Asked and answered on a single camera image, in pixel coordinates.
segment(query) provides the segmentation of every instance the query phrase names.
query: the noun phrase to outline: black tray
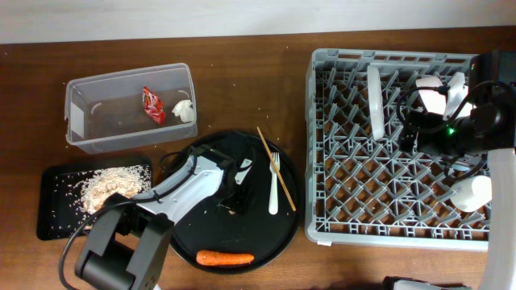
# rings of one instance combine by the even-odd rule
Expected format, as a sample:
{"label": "black tray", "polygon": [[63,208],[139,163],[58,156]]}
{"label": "black tray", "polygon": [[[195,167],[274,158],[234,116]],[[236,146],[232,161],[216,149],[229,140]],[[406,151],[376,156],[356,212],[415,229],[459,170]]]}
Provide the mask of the black tray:
{"label": "black tray", "polygon": [[73,186],[93,177],[94,170],[142,165],[152,182],[151,160],[144,156],[131,156],[84,164],[53,166],[41,178],[40,208],[36,235],[43,241],[67,238],[79,227],[88,213],[78,210],[81,187]]}
{"label": "black tray", "polygon": [[[268,212],[271,182],[269,159],[260,137],[243,132],[223,132],[199,139],[192,145],[209,144],[228,155],[238,151],[238,142],[224,142],[234,135],[243,136],[256,150],[256,160],[245,177],[244,184],[251,186],[248,209],[245,213],[230,214],[218,206],[219,201],[206,199],[196,205],[175,226],[170,242],[172,248],[187,262],[204,271],[219,274],[236,274],[262,267],[275,259],[295,235],[304,211],[302,183],[289,157],[275,144],[268,141],[271,151],[281,154],[281,174],[296,205],[293,212],[278,181],[278,213]],[[171,168],[184,160],[176,158]],[[255,259],[246,265],[230,267],[205,267],[195,256],[200,250],[253,254]]]}

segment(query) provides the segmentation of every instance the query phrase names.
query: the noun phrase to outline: plastic bin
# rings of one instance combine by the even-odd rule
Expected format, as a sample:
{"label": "plastic bin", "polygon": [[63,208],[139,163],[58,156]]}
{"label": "plastic bin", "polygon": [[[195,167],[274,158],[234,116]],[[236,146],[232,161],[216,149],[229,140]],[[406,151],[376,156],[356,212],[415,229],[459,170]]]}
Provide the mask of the plastic bin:
{"label": "plastic bin", "polygon": [[[420,77],[468,76],[474,55],[318,49],[306,73],[306,237],[323,245],[486,251],[491,204],[455,208],[439,158],[397,149],[398,96]],[[385,136],[374,140],[367,67],[378,68]],[[422,110],[418,93],[407,104]]]}
{"label": "plastic bin", "polygon": [[[156,124],[145,113],[144,86],[163,102],[164,125]],[[188,98],[195,118],[183,123],[172,109]],[[167,64],[70,81],[64,119],[68,120],[68,143],[90,154],[197,136],[194,84],[188,65]]]}

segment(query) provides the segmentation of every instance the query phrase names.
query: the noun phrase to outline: white crumpled paper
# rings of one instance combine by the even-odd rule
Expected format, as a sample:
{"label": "white crumpled paper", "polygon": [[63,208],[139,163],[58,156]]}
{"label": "white crumpled paper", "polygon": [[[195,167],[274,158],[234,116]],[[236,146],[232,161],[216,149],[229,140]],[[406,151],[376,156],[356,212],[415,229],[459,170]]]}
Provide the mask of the white crumpled paper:
{"label": "white crumpled paper", "polygon": [[172,113],[174,113],[176,117],[180,116],[182,122],[193,122],[195,118],[194,108],[190,100],[179,101],[176,106],[174,106]]}

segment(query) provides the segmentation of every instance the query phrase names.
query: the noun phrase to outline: cable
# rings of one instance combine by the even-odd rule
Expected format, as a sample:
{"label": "cable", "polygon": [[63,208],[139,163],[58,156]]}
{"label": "cable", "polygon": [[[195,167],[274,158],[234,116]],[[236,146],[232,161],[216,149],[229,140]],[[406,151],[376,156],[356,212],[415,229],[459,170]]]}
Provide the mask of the cable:
{"label": "cable", "polygon": [[465,179],[468,179],[469,177],[477,174],[486,164],[487,164],[487,155],[486,154],[483,154],[482,155],[482,159],[478,162],[478,164],[475,165],[474,168],[471,168],[468,172],[466,172],[465,174],[459,176],[459,177],[454,177],[454,176],[449,176],[449,172],[450,172],[450,167],[455,163],[457,162],[457,160],[459,160],[460,157],[457,156],[457,157],[454,157],[450,160],[448,160],[446,162],[446,165],[444,166],[444,176],[452,181],[452,182],[457,182],[457,181],[461,181],[461,180],[465,180]]}
{"label": "cable", "polygon": [[[161,158],[160,162],[163,160],[163,158],[169,157],[170,155],[180,154],[182,152],[183,151],[168,153],[167,155],[165,155],[164,157]],[[91,214],[88,218],[86,218],[86,220],[70,236],[70,239],[68,240],[68,242],[64,246],[63,253],[61,254],[61,257],[59,259],[59,265],[57,267],[57,271],[59,272],[59,280],[60,280],[60,282],[63,284],[63,286],[65,288],[67,288],[69,290],[77,290],[77,288],[75,288],[74,286],[70,285],[66,281],[64,268],[65,268],[66,255],[68,254],[68,252],[70,250],[70,247],[73,244],[73,241],[75,240],[76,237],[79,236],[79,234],[82,232],[84,227],[86,225],[88,225],[89,223],[91,223],[95,218],[100,217],[101,215],[103,215],[104,213],[107,213],[108,211],[110,211],[112,209],[118,208],[120,206],[128,206],[128,205],[135,205],[135,204],[140,204],[140,203],[158,201],[159,199],[161,199],[163,197],[166,197],[170,193],[174,192],[176,189],[178,189],[180,186],[182,186],[195,172],[195,168],[197,167],[198,157],[197,157],[197,154],[195,153],[195,148],[194,147],[190,147],[189,148],[188,155],[190,153],[193,156],[193,166],[188,171],[189,174],[187,174],[181,181],[179,181],[179,183],[177,183],[175,186],[173,186],[172,188],[168,189],[164,193],[161,193],[157,197],[149,197],[149,198],[142,198],[142,199],[131,199],[129,201],[122,201],[122,202],[120,202],[118,204],[115,204],[115,205],[108,205],[108,206],[100,208],[100,210],[98,210],[97,212]]]}
{"label": "cable", "polygon": [[[414,92],[414,89],[409,90],[407,93],[403,94],[403,96],[400,97],[400,100],[399,100],[399,102],[398,102],[398,104],[396,106],[396,115],[400,119],[400,121],[402,120],[403,126],[406,126],[409,129],[417,131],[417,132],[422,133],[422,134],[432,134],[432,133],[441,131],[442,129],[446,128],[446,126],[450,125],[453,121],[455,121],[457,116],[460,114],[460,111],[462,111],[464,106],[466,106],[466,103],[469,102],[471,99],[473,99],[476,96],[476,93],[478,93],[478,91],[480,91],[484,87],[493,86],[493,85],[500,86],[503,89],[505,89],[508,92],[510,92],[510,87],[507,84],[505,84],[505,83],[498,82],[498,81],[484,81],[484,82],[481,82],[480,84],[476,85],[473,89],[471,89],[469,91],[468,95],[466,95],[464,100],[462,100],[460,105],[457,107],[456,111],[453,113],[453,115],[446,122],[441,123],[440,125],[438,125],[436,127],[433,127],[433,128],[420,128],[420,127],[417,127],[417,126],[413,126],[411,124],[407,124],[406,120],[401,116],[401,110],[399,110],[398,107],[401,106],[400,105],[401,101],[403,101],[403,100],[405,100],[407,98],[408,93],[413,93]],[[420,88],[417,88],[417,90],[420,90],[422,88],[427,89],[429,87],[420,87]],[[434,87],[432,90],[436,90],[437,91],[438,89],[442,89],[442,88],[445,88],[445,87]]]}
{"label": "cable", "polygon": [[161,171],[168,172],[169,170],[162,166],[163,161],[165,159],[167,159],[168,157],[170,157],[171,155],[178,155],[178,154],[185,154],[185,153],[183,151],[176,151],[176,152],[167,153],[167,154],[161,156],[161,158],[160,158],[160,169],[161,169]]}
{"label": "cable", "polygon": [[437,91],[437,88],[439,88],[439,87],[426,87],[426,86],[418,87],[418,88],[415,88],[415,89],[410,89],[406,93],[402,94],[402,96],[400,97],[400,99],[397,101],[397,104],[396,104],[396,116],[397,116],[397,118],[405,125],[405,118],[402,115],[402,102],[406,102],[406,99],[413,92],[417,92],[419,90],[424,90],[424,89]]}

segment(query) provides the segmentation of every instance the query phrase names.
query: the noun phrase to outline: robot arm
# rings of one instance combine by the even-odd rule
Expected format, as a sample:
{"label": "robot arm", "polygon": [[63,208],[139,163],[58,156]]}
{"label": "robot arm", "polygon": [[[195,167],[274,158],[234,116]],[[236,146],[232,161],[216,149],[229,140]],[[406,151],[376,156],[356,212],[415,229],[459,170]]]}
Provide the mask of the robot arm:
{"label": "robot arm", "polygon": [[[153,202],[116,207],[101,215],[89,233],[75,274],[100,289],[152,289],[160,277],[173,226],[207,197],[231,195],[235,161],[208,146],[195,148],[185,164],[150,191],[134,199]],[[127,199],[114,195],[106,206]],[[115,233],[140,235],[132,250]]]}
{"label": "robot arm", "polygon": [[493,187],[487,266],[480,290],[516,289],[516,155],[488,152]]}

